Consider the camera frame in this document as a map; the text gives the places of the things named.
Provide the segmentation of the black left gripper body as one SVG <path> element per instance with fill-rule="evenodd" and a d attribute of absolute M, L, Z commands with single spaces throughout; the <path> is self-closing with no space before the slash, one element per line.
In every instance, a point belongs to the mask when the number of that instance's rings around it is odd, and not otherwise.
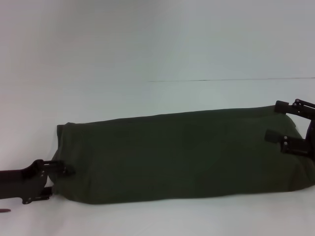
<path fill-rule="evenodd" d="M 46 185 L 43 160 L 35 160 L 19 170 L 0 172 L 0 198 L 21 198 L 23 204 L 34 202 Z"/>

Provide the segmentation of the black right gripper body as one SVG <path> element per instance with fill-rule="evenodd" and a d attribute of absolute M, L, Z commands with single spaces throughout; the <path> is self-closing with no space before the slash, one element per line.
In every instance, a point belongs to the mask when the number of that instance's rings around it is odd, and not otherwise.
<path fill-rule="evenodd" d="M 307 119 L 310 120 L 310 125 L 307 130 L 306 134 L 306 142 L 308 143 L 308 158 L 315 157 L 315 116 L 314 115 L 307 115 Z"/>

